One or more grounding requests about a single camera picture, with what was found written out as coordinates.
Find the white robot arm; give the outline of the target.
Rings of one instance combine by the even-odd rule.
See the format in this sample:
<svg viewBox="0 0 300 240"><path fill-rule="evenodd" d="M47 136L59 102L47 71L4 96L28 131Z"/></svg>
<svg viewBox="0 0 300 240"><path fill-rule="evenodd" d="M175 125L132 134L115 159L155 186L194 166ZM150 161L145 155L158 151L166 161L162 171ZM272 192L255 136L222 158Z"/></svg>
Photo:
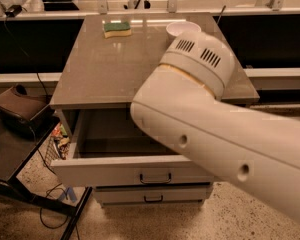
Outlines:
<svg viewBox="0 0 300 240"><path fill-rule="evenodd" d="M132 119L154 140L300 222L300 120L222 102L234 69L222 41L184 32L133 98Z"/></svg>

